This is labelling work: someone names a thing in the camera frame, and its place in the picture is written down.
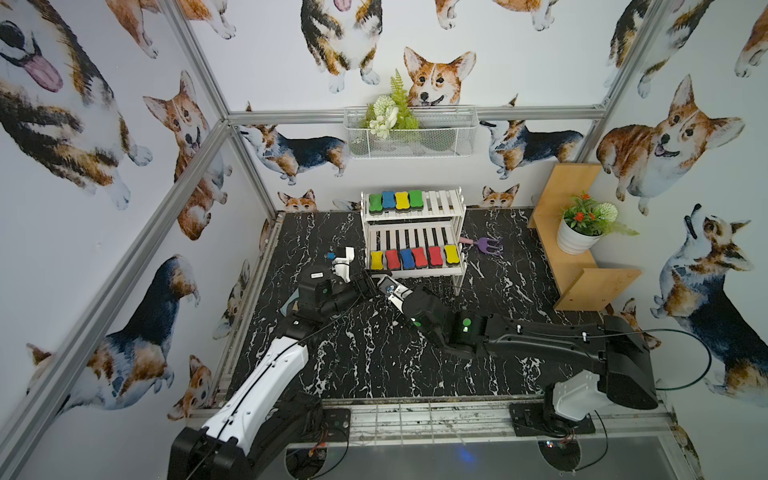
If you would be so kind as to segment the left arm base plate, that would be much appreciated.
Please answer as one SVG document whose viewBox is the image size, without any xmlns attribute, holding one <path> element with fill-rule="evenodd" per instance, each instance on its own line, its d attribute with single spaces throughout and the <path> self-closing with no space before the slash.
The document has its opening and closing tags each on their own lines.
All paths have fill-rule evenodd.
<svg viewBox="0 0 768 480">
<path fill-rule="evenodd" d="M 346 443 L 351 426 L 351 410 L 317 408 L 311 411 L 300 430 L 300 443 Z"/>
</svg>

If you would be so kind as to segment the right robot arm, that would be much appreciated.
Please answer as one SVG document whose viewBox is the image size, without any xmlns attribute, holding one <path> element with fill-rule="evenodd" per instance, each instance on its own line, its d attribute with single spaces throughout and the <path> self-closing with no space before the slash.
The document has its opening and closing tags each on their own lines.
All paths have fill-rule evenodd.
<svg viewBox="0 0 768 480">
<path fill-rule="evenodd" d="M 482 311 L 453 311 L 431 291 L 386 277 L 385 298 L 436 348 L 466 359 L 531 357 L 571 366 L 575 375 L 547 389 L 547 413 L 572 422 L 607 405 L 653 410 L 658 397 L 650 348 L 618 317 L 556 325 Z"/>
</svg>

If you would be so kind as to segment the white wooden shelf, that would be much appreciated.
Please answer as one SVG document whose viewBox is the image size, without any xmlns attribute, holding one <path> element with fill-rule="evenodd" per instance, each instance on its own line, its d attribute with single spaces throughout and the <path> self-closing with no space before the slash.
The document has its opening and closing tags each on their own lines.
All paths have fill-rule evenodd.
<svg viewBox="0 0 768 480">
<path fill-rule="evenodd" d="M 422 210 L 384 211 L 371 215 L 368 211 L 368 195 L 361 195 L 360 213 L 363 238 L 365 241 L 365 266 L 370 269 L 370 253 L 384 252 L 383 271 L 390 272 L 396 278 L 447 277 L 451 280 L 453 293 L 459 294 L 463 286 L 467 265 L 462 251 L 460 237 L 466 217 L 466 204 L 463 192 L 459 188 L 444 190 L 422 190 L 424 208 Z M 461 262 L 451 266 L 445 263 L 444 246 L 454 244 L 459 247 Z M 387 269 L 385 251 L 430 246 L 442 248 L 443 266 L 441 268 L 397 270 Z"/>
</svg>

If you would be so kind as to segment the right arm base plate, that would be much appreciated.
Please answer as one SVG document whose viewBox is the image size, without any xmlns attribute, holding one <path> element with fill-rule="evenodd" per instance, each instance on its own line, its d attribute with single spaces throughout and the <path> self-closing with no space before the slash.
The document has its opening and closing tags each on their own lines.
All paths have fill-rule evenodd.
<svg viewBox="0 0 768 480">
<path fill-rule="evenodd" d="M 564 440 L 596 432 L 589 415 L 578 421 L 561 418 L 543 403 L 513 403 L 509 405 L 509 413 L 518 437 L 546 436 Z"/>
</svg>

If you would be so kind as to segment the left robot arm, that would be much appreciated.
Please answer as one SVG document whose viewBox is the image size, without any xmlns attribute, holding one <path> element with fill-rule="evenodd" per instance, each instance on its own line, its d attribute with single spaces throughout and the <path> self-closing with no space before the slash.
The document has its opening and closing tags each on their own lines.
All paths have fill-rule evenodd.
<svg viewBox="0 0 768 480">
<path fill-rule="evenodd" d="M 282 309 L 270 347 L 236 393 L 199 429 L 184 428 L 172 443 L 170 479 L 255 479 L 286 446 L 316 427 L 318 398 L 281 398 L 309 361 L 309 344 L 360 300 L 377 294 L 367 271 L 323 265 L 304 268 Z"/>
</svg>

